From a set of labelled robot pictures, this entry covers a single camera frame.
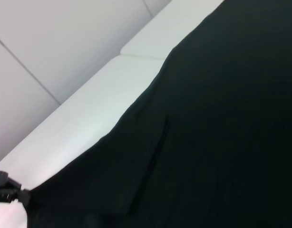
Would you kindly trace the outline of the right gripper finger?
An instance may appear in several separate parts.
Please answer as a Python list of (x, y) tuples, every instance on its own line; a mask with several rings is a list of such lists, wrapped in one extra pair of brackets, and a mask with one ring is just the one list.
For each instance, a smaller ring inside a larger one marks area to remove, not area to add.
[(9, 177), (9, 174), (0, 171), (0, 203), (12, 203), (18, 200), (24, 207), (30, 202), (29, 190), (23, 189), (22, 185)]

